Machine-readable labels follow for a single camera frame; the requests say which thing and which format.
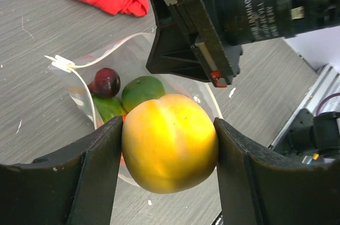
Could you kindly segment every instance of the plastic bag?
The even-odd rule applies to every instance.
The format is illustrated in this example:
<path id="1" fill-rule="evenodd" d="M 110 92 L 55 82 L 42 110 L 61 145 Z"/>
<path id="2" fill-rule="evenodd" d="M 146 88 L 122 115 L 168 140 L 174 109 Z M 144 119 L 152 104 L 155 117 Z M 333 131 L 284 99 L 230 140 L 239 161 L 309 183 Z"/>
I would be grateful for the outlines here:
<path id="1" fill-rule="evenodd" d="M 103 120 L 94 106 L 87 84 L 93 80 L 96 72 L 104 67 L 114 69 L 121 78 L 121 90 L 117 95 L 118 98 L 121 98 L 123 88 L 130 81 L 140 76 L 154 76 L 163 83 L 167 94 L 187 95 L 207 112 L 212 121 L 216 117 L 222 118 L 208 84 L 171 74 L 155 75 L 149 73 L 145 65 L 154 37 L 153 34 L 134 34 L 74 61 L 66 60 L 58 55 L 54 58 L 47 56 L 53 61 L 48 69 L 64 82 L 70 97 L 93 122 L 95 129 L 103 125 Z M 121 162 L 118 176 L 122 180 L 139 187 L 130 176 L 124 162 Z"/>

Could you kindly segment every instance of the black bracket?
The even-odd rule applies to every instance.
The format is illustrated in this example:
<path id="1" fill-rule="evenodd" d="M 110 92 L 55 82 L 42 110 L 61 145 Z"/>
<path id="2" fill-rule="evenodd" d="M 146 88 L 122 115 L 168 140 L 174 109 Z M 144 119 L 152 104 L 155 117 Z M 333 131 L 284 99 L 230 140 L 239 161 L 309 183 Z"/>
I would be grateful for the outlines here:
<path id="1" fill-rule="evenodd" d="M 224 88 L 240 73 L 240 45 L 224 36 L 212 0 L 150 0 L 156 37 L 146 68 Z"/>
<path id="2" fill-rule="evenodd" d="M 247 138 L 221 119 L 218 185 L 225 224 L 340 224 L 340 160 L 306 165 Z"/>
<path id="3" fill-rule="evenodd" d="M 0 165 L 0 224 L 110 224 L 122 117 L 31 164 Z"/>

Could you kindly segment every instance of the green mango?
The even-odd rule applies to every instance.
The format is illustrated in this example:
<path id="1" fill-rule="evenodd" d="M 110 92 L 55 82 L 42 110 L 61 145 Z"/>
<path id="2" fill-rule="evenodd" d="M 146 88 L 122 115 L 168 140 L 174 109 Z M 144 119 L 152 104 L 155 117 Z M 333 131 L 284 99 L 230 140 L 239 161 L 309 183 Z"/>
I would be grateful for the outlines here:
<path id="1" fill-rule="evenodd" d="M 118 97 L 100 98 L 92 95 L 92 100 L 104 123 L 115 116 L 127 114 L 127 111 Z"/>
<path id="2" fill-rule="evenodd" d="M 165 95 L 165 89 L 160 80 L 153 76 L 142 76 L 128 83 L 122 91 L 122 103 L 124 108 L 131 112 L 141 103 L 160 99 Z"/>

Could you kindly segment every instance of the white debris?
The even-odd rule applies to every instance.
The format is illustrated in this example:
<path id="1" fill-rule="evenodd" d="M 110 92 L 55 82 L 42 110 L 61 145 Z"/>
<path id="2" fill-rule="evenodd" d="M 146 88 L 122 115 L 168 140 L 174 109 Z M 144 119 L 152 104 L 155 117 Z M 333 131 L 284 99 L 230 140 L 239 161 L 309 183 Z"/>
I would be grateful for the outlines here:
<path id="1" fill-rule="evenodd" d="M 229 98 L 232 98 L 232 96 L 234 95 L 236 88 L 233 88 L 232 91 L 230 91 L 229 93 Z"/>
<path id="2" fill-rule="evenodd" d="M 193 99 L 195 100 L 196 103 L 201 103 L 201 100 L 198 98 L 198 96 L 194 96 Z"/>
<path id="3" fill-rule="evenodd" d="M 22 120 L 20 120 L 20 123 L 19 123 L 19 126 L 18 126 L 18 130 L 16 131 L 17 134 L 19 133 L 19 130 L 21 128 L 21 123 L 22 123 Z"/>
<path id="4" fill-rule="evenodd" d="M 23 27 L 23 16 L 21 16 L 21 29 L 22 31 L 28 33 L 32 37 L 32 39 L 34 39 L 33 35 Z"/>

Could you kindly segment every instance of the black plastic part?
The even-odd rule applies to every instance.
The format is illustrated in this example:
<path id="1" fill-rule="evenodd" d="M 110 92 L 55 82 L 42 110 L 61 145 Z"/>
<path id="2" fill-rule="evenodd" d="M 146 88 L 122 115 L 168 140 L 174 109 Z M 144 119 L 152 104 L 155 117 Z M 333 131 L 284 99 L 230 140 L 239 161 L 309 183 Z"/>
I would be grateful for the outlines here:
<path id="1" fill-rule="evenodd" d="M 285 136 L 271 146 L 275 152 L 301 161 L 307 155 L 319 154 L 322 158 L 340 158 L 340 134 L 337 119 L 339 112 L 326 112 L 319 116 L 302 109 Z"/>
<path id="2" fill-rule="evenodd" d="M 150 73 L 168 73 L 203 82 L 218 83 L 217 71 L 228 85 L 240 73 L 240 46 L 231 46 L 218 25 L 213 0 L 150 0 L 156 21 L 156 37 L 146 65 Z M 204 45 L 211 61 L 199 48 Z"/>
<path id="3" fill-rule="evenodd" d="M 219 80 L 230 85 L 240 73 L 240 45 L 340 24 L 340 0 L 150 1 L 157 29 L 149 72 L 215 87 L 225 87 Z"/>
<path id="4" fill-rule="evenodd" d="M 326 112 L 313 119 L 313 141 L 323 157 L 340 159 L 339 112 Z"/>
<path id="5" fill-rule="evenodd" d="M 340 224 L 340 160 L 305 165 L 215 119 L 225 224 Z"/>
<path id="6" fill-rule="evenodd" d="M 307 109 L 301 109 L 287 128 L 286 134 L 275 146 L 269 146 L 269 149 L 297 162 L 302 162 L 306 155 L 317 152 L 311 141 L 312 126 L 313 114 Z"/>
<path id="7" fill-rule="evenodd" d="M 122 117 L 31 164 L 0 165 L 0 224 L 109 225 Z"/>

